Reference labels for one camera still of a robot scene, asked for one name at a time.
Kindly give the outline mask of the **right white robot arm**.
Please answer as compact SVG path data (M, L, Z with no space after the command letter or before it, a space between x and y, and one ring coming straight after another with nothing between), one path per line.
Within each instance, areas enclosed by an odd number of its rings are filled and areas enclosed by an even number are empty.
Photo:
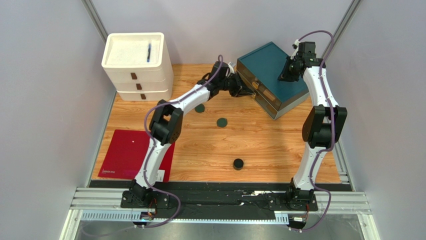
M296 82L302 79L312 101L312 109L302 126L303 157L284 200L289 209L298 210L313 201L320 165L339 140L348 112L339 106L331 92L325 61L315 53L316 44L297 40L293 48L278 80Z

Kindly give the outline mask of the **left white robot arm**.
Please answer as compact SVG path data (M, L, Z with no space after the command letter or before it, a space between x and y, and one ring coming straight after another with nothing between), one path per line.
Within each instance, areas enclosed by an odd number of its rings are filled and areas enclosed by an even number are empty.
M147 208L154 202L154 185L164 156L181 132L184 116L197 106L208 102L220 91L239 98L253 95L242 77L230 64L217 61L188 92L170 101L160 100L144 119L145 132L149 137L147 153L139 172L123 192L122 208Z

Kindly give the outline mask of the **teal drawer organizer box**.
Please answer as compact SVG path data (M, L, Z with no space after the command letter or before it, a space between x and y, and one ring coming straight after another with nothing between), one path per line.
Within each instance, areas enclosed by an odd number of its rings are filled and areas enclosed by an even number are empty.
M309 96L302 78L295 82L279 80L287 56L271 41L237 59L237 73L253 91L254 100L273 120L297 107Z

